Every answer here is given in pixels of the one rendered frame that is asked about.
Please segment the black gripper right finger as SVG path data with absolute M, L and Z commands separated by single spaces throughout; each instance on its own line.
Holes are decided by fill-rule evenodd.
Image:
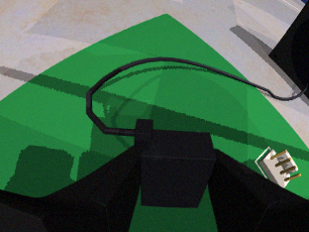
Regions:
M 218 232 L 309 232 L 309 200 L 215 149 L 209 195 Z

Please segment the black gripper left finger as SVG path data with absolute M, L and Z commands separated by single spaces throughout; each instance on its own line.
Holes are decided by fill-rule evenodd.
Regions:
M 132 145 L 98 171 L 36 198 L 0 190 L 0 232 L 128 232 L 142 182 Z

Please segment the black fan cable with plug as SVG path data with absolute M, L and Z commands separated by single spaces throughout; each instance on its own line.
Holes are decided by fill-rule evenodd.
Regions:
M 232 73 L 203 65 L 198 61 L 170 57 L 131 61 L 131 63 L 124 64 L 103 76 L 90 91 L 86 92 L 86 115 L 91 117 L 96 127 L 106 135 L 135 136 L 135 148 L 142 149 L 142 184 L 140 184 L 140 204 L 142 206 L 199 207 L 215 160 L 217 160 L 210 132 L 173 131 L 173 129 L 155 131 L 154 120 L 139 119 L 135 129 L 107 127 L 99 117 L 94 115 L 92 93 L 95 93 L 104 81 L 112 79 L 118 73 L 135 67 L 135 65 L 151 63 L 151 61 L 179 61 L 179 63 L 213 69 L 221 75 L 262 89 L 262 91 L 268 92 L 273 99 L 281 101 L 297 99 L 309 85 L 306 83 L 304 91 L 301 91 L 300 95 L 297 93 L 293 97 L 274 96 L 268 88 L 234 76 Z

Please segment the green circuit board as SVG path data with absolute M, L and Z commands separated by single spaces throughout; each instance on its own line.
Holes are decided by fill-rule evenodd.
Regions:
M 47 196 L 98 171 L 135 145 L 106 135 L 86 115 L 86 92 L 131 61 L 170 57 L 240 72 L 169 14 L 95 42 L 41 72 L 0 101 L 0 190 Z M 253 85 L 179 61 L 135 65 L 92 93 L 107 127 L 210 132 L 215 149 L 309 200 L 309 149 Z M 142 206 L 128 232 L 218 232 L 209 186 L 199 207 Z

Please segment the black cooling fan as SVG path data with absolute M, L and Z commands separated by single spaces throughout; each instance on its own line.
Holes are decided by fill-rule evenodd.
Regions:
M 304 91 L 309 84 L 309 1 L 268 56 Z

